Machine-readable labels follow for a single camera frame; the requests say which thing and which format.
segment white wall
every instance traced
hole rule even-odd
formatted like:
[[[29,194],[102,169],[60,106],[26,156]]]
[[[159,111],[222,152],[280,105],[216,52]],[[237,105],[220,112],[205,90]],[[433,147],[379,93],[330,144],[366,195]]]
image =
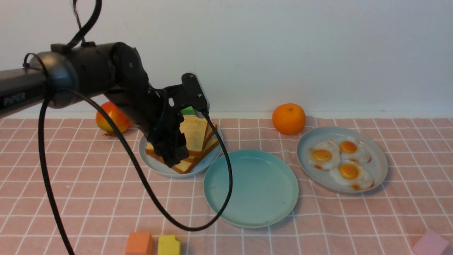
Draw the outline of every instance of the white wall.
[[[0,69],[67,43],[70,3],[3,3]],[[79,0],[82,23],[93,6]],[[196,72],[216,112],[453,112],[452,13],[451,0],[104,0],[87,40],[137,47],[158,88]]]

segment white grid line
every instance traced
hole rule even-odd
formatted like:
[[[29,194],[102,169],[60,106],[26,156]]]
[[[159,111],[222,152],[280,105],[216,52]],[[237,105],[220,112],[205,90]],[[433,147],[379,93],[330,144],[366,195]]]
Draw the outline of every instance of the white grid line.
[[[260,121],[258,121],[258,132],[260,132]],[[239,133],[239,149],[241,149],[241,119],[237,120],[237,127],[238,127],[238,133]],[[244,242],[244,228],[241,227],[241,234],[242,234],[242,255],[246,255],[246,244]],[[272,242],[270,241],[270,235],[269,235],[269,245],[270,245],[270,255],[272,255]]]
[[[325,213],[325,212],[316,212],[316,213],[303,213],[303,214],[294,214],[294,216],[313,216],[313,215],[326,215],[326,216],[333,216],[333,217],[344,217],[343,214],[331,214],[331,213]],[[33,217],[34,215],[27,215],[27,214],[11,214],[11,216],[18,216],[18,217]],[[176,217],[190,217],[190,214],[172,214],[172,216]],[[215,216],[215,214],[192,214],[192,216]],[[354,217],[368,217],[370,216],[369,214],[356,214],[356,215],[346,215],[346,218],[354,218]],[[376,214],[373,216],[379,216],[379,217],[394,217],[394,216],[453,216],[453,214],[439,214],[439,213],[433,213],[433,214]],[[39,215],[39,217],[52,217],[52,215]],[[84,217],[84,215],[65,215],[65,218],[80,218]],[[132,215],[90,215],[91,218],[136,218],[137,216],[132,216]],[[146,215],[146,217],[163,217],[162,215]]]
[[[8,141],[9,139],[0,139],[0,141]],[[243,141],[258,141],[260,139],[244,139]],[[280,139],[267,139],[267,138],[262,138],[261,140],[264,140],[264,141],[278,141]],[[281,139],[283,141],[298,141],[298,139]],[[419,141],[419,140],[425,140],[425,141],[453,141],[453,139],[425,139],[425,138],[417,138],[417,139],[385,139],[386,141],[402,141],[402,140],[406,140],[406,141]],[[37,141],[37,139],[12,139],[12,141]],[[64,138],[56,138],[54,139],[54,141],[72,141],[72,139],[64,139]],[[91,141],[106,141],[105,139],[74,139],[74,141],[78,141],[78,142],[91,142]],[[128,141],[136,141],[136,142],[139,142],[140,140],[132,140],[132,139],[128,139]],[[225,141],[239,141],[239,139],[225,139]],[[97,152],[99,154],[107,154],[107,152]]]
[[[353,119],[353,121],[354,121],[354,124],[356,125],[356,127],[358,127],[356,120]],[[363,199],[363,203],[365,204],[366,211],[368,212],[368,216],[370,218],[371,225],[373,225],[374,233],[377,235],[376,225],[374,224],[373,217],[371,216],[370,208],[368,208],[368,204],[366,203],[365,195],[363,195],[363,193],[362,193],[361,196],[362,196],[362,199]],[[377,237],[377,241],[379,243],[379,247],[381,248],[382,254],[385,254],[384,248],[382,247],[381,239],[378,236],[376,236],[376,237]]]
[[[316,126],[318,126],[318,121],[316,120],[316,118],[314,119],[314,121],[315,121]],[[312,188],[313,194],[315,194],[314,188],[313,188],[313,183],[311,180],[310,180],[310,187]],[[321,209],[319,208],[318,199],[316,197],[315,197],[315,202],[316,202],[316,206],[318,207],[319,218],[321,220],[321,226],[323,227],[324,239],[326,240],[327,254],[330,255],[329,242],[327,240],[326,228],[324,227],[324,221],[323,221],[323,218],[321,217]]]
[[[136,143],[136,142],[137,142],[137,141],[134,141],[131,150],[133,150],[133,149],[135,148],[135,143]],[[113,150],[114,145],[115,145],[115,143],[112,144],[112,148],[110,148],[111,151]],[[123,191],[124,180],[126,179],[127,170],[129,169],[129,165],[130,165],[130,158],[127,160],[127,166],[128,166],[128,167],[127,167],[126,170],[124,171],[123,183],[121,184],[120,190],[118,191],[118,197],[116,198],[115,206],[113,207],[112,216],[115,215],[116,208],[117,208],[117,206],[118,206],[118,201],[120,200],[120,195],[121,195],[121,192]],[[102,178],[102,175],[104,174],[105,170],[106,170],[105,168],[102,170],[101,178]],[[139,216],[137,217],[137,223],[136,223],[136,224],[138,224],[138,220],[139,220],[139,218],[140,218],[140,213],[141,213],[142,205],[143,205],[143,203],[140,205]],[[108,234],[109,234],[109,232],[110,232],[110,228],[112,227],[112,222],[113,222],[113,217],[110,218],[109,226],[107,227],[107,236],[106,236],[105,239],[104,239],[104,244],[102,245],[101,254],[104,254],[104,249],[106,248],[107,237],[108,237]]]
[[[262,236],[262,237],[268,237],[269,234],[244,234],[245,236]],[[325,235],[325,233],[304,233],[304,234],[298,234],[298,235],[272,235],[276,237],[297,237],[297,236],[309,236],[309,235]],[[333,234],[333,233],[327,233],[327,235],[331,236],[344,236],[344,237],[349,237],[348,234]],[[382,234],[382,235],[370,235],[370,234],[360,234],[360,235],[352,235],[352,237],[376,237],[376,236],[421,236],[422,234]],[[442,234],[444,236],[453,236],[453,234]],[[0,235],[0,237],[22,237],[24,235]],[[60,235],[28,235],[28,236],[33,236],[33,237],[60,237]],[[79,235],[68,235],[68,237],[78,237]],[[107,237],[128,237],[129,235],[107,235]],[[199,237],[199,236],[241,236],[241,234],[194,234],[192,235],[193,237]],[[82,235],[81,237],[106,237],[106,235]]]
[[[222,119],[219,119],[219,127],[221,125]],[[214,255],[217,255],[217,221],[214,223]]]
[[[59,128],[61,127],[61,125],[63,124],[63,122],[64,122],[64,120],[62,120],[62,121],[60,122]],[[47,152],[47,150],[49,149],[49,145],[51,145],[51,143],[53,142],[53,139],[55,138],[55,135],[57,134],[57,131],[55,131],[55,133],[53,133],[52,138],[49,140],[50,142],[49,142],[48,146],[46,147],[46,152]],[[78,131],[79,131],[79,129],[76,130],[76,132],[75,132],[75,134],[74,134],[74,136],[73,136],[73,139],[76,137]],[[74,141],[74,140],[72,140],[72,141],[69,143],[68,147],[66,148],[66,152],[64,153],[64,155],[63,155],[63,157],[62,157],[62,159],[61,159],[60,166],[59,166],[59,167],[57,168],[57,170],[55,171],[55,175],[52,177],[52,180],[54,180],[55,177],[57,176],[58,171],[59,171],[61,165],[63,164],[63,160],[64,160],[64,158],[65,158],[66,155],[67,155],[66,153],[69,151],[69,148],[71,147],[73,141]],[[38,208],[37,211],[36,211],[36,215],[35,215],[34,218],[32,219],[31,224],[33,223],[34,219],[36,218],[36,216],[37,216],[37,214],[38,214],[38,211],[39,211],[39,209],[41,208],[41,206],[43,205],[44,199],[45,199],[46,197],[48,198],[47,193],[44,195],[44,198],[42,199],[41,204],[40,204],[39,208]],[[61,219],[62,214],[63,214],[63,210],[61,210],[61,211],[58,210],[58,211],[59,211],[59,213],[60,213],[60,219]],[[25,237],[28,235],[28,231],[30,230],[31,224],[30,224],[30,226],[29,226],[29,229],[27,230],[27,233],[25,233],[24,239],[25,239]],[[49,246],[50,246],[51,240],[52,240],[52,238],[49,238],[49,242],[48,242],[47,245],[46,245],[46,249],[44,250],[44,254],[47,252],[47,250],[48,250],[48,248],[49,248]]]
[[[27,144],[27,146],[25,146],[25,148],[24,148],[23,151],[25,151],[25,150],[27,149],[27,147],[30,145],[30,143],[31,143],[31,141],[29,141],[29,143]],[[6,176],[5,179],[8,179],[8,177],[11,175],[11,173],[13,172],[13,169],[16,167],[17,163],[19,163],[21,157],[22,157],[22,155],[17,159],[15,166],[11,168],[11,171],[8,173],[8,175]],[[36,171],[36,166],[35,166],[35,170],[34,170],[33,173],[30,175],[29,180],[31,180],[31,178],[33,177],[33,174],[34,174],[35,171]],[[10,210],[9,215],[6,216],[5,222],[3,223],[2,227],[0,228],[0,233],[3,232],[3,229],[5,228],[6,223],[8,222],[8,220],[9,220],[11,214],[13,213],[14,208],[16,207],[17,203],[19,202],[19,199],[21,198],[21,196],[24,194],[25,190],[27,189],[27,185],[28,185],[28,182],[27,182],[27,183],[25,184],[25,186],[22,188],[22,191],[21,191],[19,197],[17,197],[16,201],[14,202],[13,206],[11,207],[11,210]],[[32,223],[33,223],[33,219],[32,219],[32,221],[30,221],[30,223],[29,223],[29,226],[28,226],[28,228],[27,228],[27,232],[28,232],[28,230],[30,229]],[[22,240],[20,241],[20,244],[21,244],[21,245],[22,245],[22,243],[24,242],[24,239],[25,239],[25,235],[23,236]],[[18,252],[19,250],[20,250],[20,246],[17,247],[16,254],[17,254],[17,252]]]
[[[424,143],[428,146],[429,150],[432,151],[431,148],[429,147],[429,145],[428,145],[426,142],[424,142]],[[434,195],[436,195],[436,193],[434,192],[434,189],[431,187],[431,184],[429,183],[428,179],[426,178],[426,176],[425,176],[424,172],[422,171],[421,167],[418,166],[418,168],[419,168],[420,172],[422,173],[423,178],[426,180],[429,189],[431,190],[431,192],[432,192]],[[443,171],[443,173],[445,174],[445,176],[447,176],[447,173],[443,170],[443,167],[441,167],[441,168],[442,168],[442,171]],[[438,198],[438,197],[435,197],[435,199],[436,199],[437,203],[439,204],[440,209],[442,209],[442,212],[443,212],[444,214],[446,214],[445,210],[443,209],[442,204],[441,204],[440,201],[439,201],[439,198]],[[449,217],[446,217],[446,218],[447,218],[448,222],[450,223],[450,226],[453,228],[453,224],[452,224],[450,218],[449,218]]]
[[[3,153],[5,152],[6,147],[7,147],[8,144],[12,141],[14,135],[16,134],[16,132],[17,132],[18,130],[19,130],[19,128],[17,128],[17,129],[13,132],[13,134],[11,135],[11,137],[9,138],[9,140],[7,140],[7,142],[6,142],[6,144],[5,144],[5,147],[4,147],[3,150],[0,152],[0,154],[3,154]],[[27,146],[25,146],[25,148],[24,148],[24,150],[22,151],[22,153],[24,153],[24,151],[27,149],[27,147],[30,145],[30,143],[31,143],[31,141],[29,141],[29,143],[27,144]],[[14,167],[17,165],[17,163],[19,162],[19,159],[20,159],[21,156],[19,156],[19,158],[17,159],[16,163],[15,163],[14,166],[11,168],[10,172],[5,176],[5,181],[8,179],[8,177],[10,176],[10,174],[13,172],[13,169],[14,169]]]
[[[445,138],[443,137],[443,134],[439,131],[439,128],[436,127],[436,130],[437,130],[437,132],[439,132],[440,137],[442,137],[442,139],[445,140]],[[429,150],[430,150],[431,152],[433,152],[433,150],[432,150],[431,147],[428,145],[428,143],[427,143],[427,142],[425,142],[425,143],[426,143],[426,146],[428,146]],[[449,144],[448,142],[445,142],[445,143],[447,144],[447,147],[450,149],[450,151],[453,152],[453,149],[451,148],[450,144]],[[443,174],[448,178],[448,174],[446,173],[446,171],[445,171],[445,169],[443,168],[443,166],[440,166],[440,168],[442,169]]]
[[[35,127],[17,127],[17,128],[20,128],[20,129],[36,129]],[[98,127],[62,127],[64,129],[92,129],[92,130],[95,130],[95,129],[99,129]],[[273,127],[260,127],[262,129],[274,129]],[[305,128],[316,128],[314,126],[308,126],[308,125],[305,125]],[[357,127],[358,129],[396,129],[396,128],[399,128],[399,129],[411,129],[411,128],[426,128],[426,129],[429,129],[429,128],[438,128],[438,129],[451,129],[453,127],[436,127],[434,125],[434,127],[417,127],[417,126],[414,126],[414,127]],[[16,129],[16,127],[0,127],[0,131],[2,129]],[[46,128],[46,129],[59,129],[57,127],[49,127],[49,128]],[[237,129],[236,127],[224,127],[223,129]],[[241,127],[241,129],[257,129],[257,127]],[[138,132],[139,130],[137,128],[129,128],[129,131],[130,132]]]
[[[337,121],[335,121],[335,119],[333,120],[333,123],[335,124],[335,126],[337,125]],[[352,239],[351,230],[349,229],[349,224],[347,223],[347,220],[346,220],[346,215],[344,213],[343,204],[341,203],[340,195],[338,193],[337,193],[337,198],[338,198],[338,203],[340,204],[340,208],[341,208],[341,211],[343,214],[344,223],[346,224],[347,232],[349,233],[349,236],[351,239],[351,245],[352,245],[352,248],[354,249],[354,254],[357,255],[356,245],[354,244],[354,240]]]
[[[63,120],[60,122],[60,124],[58,125],[58,127],[61,127],[62,124],[63,124]],[[57,133],[57,132],[53,133],[52,137],[51,137],[50,140],[49,140],[49,144],[48,144],[48,145],[50,145],[50,144],[52,143],[53,138],[55,137],[55,134],[56,134],[56,133]],[[24,152],[25,152],[25,150],[27,149],[27,147],[30,146],[30,143],[31,143],[31,140],[30,140],[30,142],[27,144],[27,146],[25,146]],[[34,170],[33,173],[31,174],[31,176],[30,176],[30,178],[29,178],[29,181],[28,181],[27,184],[25,185],[24,190],[22,191],[22,194],[20,194],[19,199],[20,199],[21,197],[23,197],[23,194],[24,194],[24,191],[25,191],[26,187],[27,187],[28,184],[30,183],[30,180],[31,180],[31,178],[33,177],[34,173],[36,172],[36,169],[38,168],[38,166],[41,165],[41,162],[38,162],[36,165],[37,165],[37,166],[35,167],[35,170]],[[33,219],[32,219],[31,222],[30,222],[30,225],[29,225],[29,227],[28,227],[28,229],[27,229],[27,232],[26,232],[25,235],[24,235],[24,238],[21,240],[20,245],[19,245],[19,247],[17,248],[16,254],[19,252],[20,247],[22,246],[22,244],[23,244],[23,242],[24,242],[24,240],[25,240],[25,237],[27,236],[28,232],[30,231],[31,225],[33,224],[34,219],[36,218],[36,216],[37,216],[39,210],[40,210],[41,207],[43,206],[43,202],[44,202],[44,200],[46,199],[46,197],[48,197],[48,196],[47,196],[47,193],[45,193],[42,197],[40,197],[40,198],[41,198],[41,203],[39,204],[39,207],[37,208],[37,210],[36,210],[36,212],[35,212],[35,215],[34,215]]]
[[[387,194],[386,188],[384,187],[384,184],[381,183],[381,186],[382,186],[382,189],[384,190],[384,192],[385,192],[386,195],[387,195],[387,200],[388,200],[388,202],[389,202],[389,204],[390,204],[390,207],[392,208],[393,214],[396,214],[396,211],[395,211],[395,209],[393,208],[392,201],[390,201],[390,198],[388,197],[388,194]],[[401,223],[400,223],[400,220],[398,219],[398,217],[395,217],[395,218],[396,218],[396,222],[398,223],[398,227],[400,227],[401,233],[404,235],[405,233],[404,233],[404,230],[403,230],[403,226],[402,226]],[[410,247],[410,244],[409,244],[407,238],[405,238],[405,241],[406,241],[407,247],[409,248],[409,251],[411,251],[412,249],[411,249],[411,247]]]
[[[323,198],[323,199],[337,199],[336,196],[317,196],[317,195],[299,195],[299,197],[316,197],[316,198]],[[453,196],[377,196],[377,197],[367,197],[367,199],[381,199],[381,198],[452,198]],[[12,197],[12,196],[3,196],[3,197],[0,197],[0,200],[1,199],[16,199],[17,197]],[[20,198],[43,198],[41,196],[22,196]],[[77,200],[91,200],[92,197],[68,197],[68,196],[61,196],[61,197],[58,197],[56,196],[55,198],[57,199],[77,199]],[[158,196],[157,198],[167,198],[167,196]],[[170,196],[169,198],[184,198],[184,199],[189,199],[190,197],[189,196]],[[94,199],[115,199],[114,197],[94,197]],[[121,199],[124,199],[124,200],[127,200],[127,199],[131,199],[131,200],[137,200],[137,199],[140,199],[140,197],[134,197],[134,196],[130,196],[130,197],[121,197]],[[351,196],[351,197],[347,197],[347,199],[361,199],[360,196]]]
[[[88,155],[89,155],[89,153],[90,153],[90,151],[91,151],[91,148],[93,147],[93,143],[94,143],[94,140],[92,140],[92,142],[91,142],[91,144],[90,144],[90,147],[88,148],[88,152],[87,152],[87,155],[85,156],[85,158],[83,159],[82,166],[85,164],[85,161],[87,160],[87,157],[88,157]],[[80,175],[80,172],[81,172],[81,171],[82,171],[82,169],[80,169],[80,170],[79,170],[79,173],[77,173],[76,180],[79,178],[79,175]],[[71,197],[71,194],[72,194],[72,192],[74,191],[74,187],[75,187],[75,186],[76,186],[76,183],[74,183],[74,185],[71,187],[71,191],[69,192],[68,199],[66,200],[66,203],[64,204],[64,207],[63,207],[63,210],[62,210],[61,214],[63,214],[64,210],[66,209],[66,206],[67,206],[67,204],[68,204],[68,202],[69,202],[69,198]],[[99,184],[97,184],[96,189],[95,189],[95,191],[94,191],[94,193],[93,193],[93,196],[95,196],[96,191],[97,191],[97,187],[98,187],[98,186],[99,186]],[[83,220],[83,223],[82,223],[82,227],[80,228],[79,236],[80,236],[80,235],[82,234],[82,232],[83,232],[83,227],[85,226],[85,222],[87,221],[87,216],[88,216],[88,213],[90,212],[91,204],[92,204],[92,203],[93,203],[93,201],[91,201],[90,206],[88,207],[88,210],[87,210],[85,219]],[[72,246],[73,249],[74,249],[74,251],[77,249],[77,245],[79,244],[79,240],[80,240],[80,237],[77,238],[76,243]]]

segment plate of fried eggs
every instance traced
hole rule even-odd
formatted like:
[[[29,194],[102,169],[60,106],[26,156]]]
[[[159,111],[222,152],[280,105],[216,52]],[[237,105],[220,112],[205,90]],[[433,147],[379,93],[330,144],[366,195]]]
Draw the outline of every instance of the plate of fried eggs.
[[[357,194],[379,186],[388,173],[387,158],[368,136],[344,127],[319,127],[297,144],[299,163],[324,188]]]

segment tangerine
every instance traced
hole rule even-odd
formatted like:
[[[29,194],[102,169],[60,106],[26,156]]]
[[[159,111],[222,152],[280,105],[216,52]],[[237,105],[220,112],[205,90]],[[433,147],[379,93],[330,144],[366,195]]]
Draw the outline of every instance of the tangerine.
[[[284,135],[295,135],[305,126],[305,112],[294,103],[278,106],[272,114],[272,123],[278,132]]]

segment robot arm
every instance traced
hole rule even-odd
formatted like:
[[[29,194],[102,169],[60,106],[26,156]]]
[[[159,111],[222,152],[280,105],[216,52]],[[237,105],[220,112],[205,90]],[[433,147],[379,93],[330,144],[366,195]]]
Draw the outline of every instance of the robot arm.
[[[194,74],[184,74],[182,84],[156,89],[149,84],[136,49],[124,43],[87,43],[67,49],[59,44],[38,54],[22,69],[0,71],[0,118],[41,103],[49,90],[56,93],[51,108],[64,108],[80,98],[62,88],[94,97],[104,94],[147,140],[165,164],[172,167],[189,156],[179,125],[181,110],[192,106],[199,117],[209,103]]]

